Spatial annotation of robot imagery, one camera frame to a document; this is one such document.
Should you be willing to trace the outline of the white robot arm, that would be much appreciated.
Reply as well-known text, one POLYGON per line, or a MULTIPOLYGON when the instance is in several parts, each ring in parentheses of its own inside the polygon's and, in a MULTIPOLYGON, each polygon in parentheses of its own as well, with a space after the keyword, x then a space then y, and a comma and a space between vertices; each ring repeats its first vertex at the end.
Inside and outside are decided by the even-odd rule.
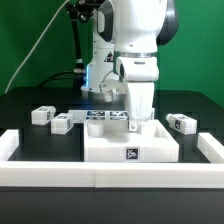
POLYGON ((157 51, 177 33, 175 0, 80 0, 84 19, 93 20, 93 55, 82 91, 112 101, 125 97, 128 128, 150 119, 157 51))

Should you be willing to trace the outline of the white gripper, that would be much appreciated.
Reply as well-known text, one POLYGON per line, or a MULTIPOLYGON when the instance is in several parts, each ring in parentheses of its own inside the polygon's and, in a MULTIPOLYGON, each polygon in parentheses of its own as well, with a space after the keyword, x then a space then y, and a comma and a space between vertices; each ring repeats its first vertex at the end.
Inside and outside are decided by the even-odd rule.
POLYGON ((136 132, 137 123, 133 121, 147 121, 151 116, 154 98, 153 82, 127 83, 127 111, 129 113, 129 130, 136 132))

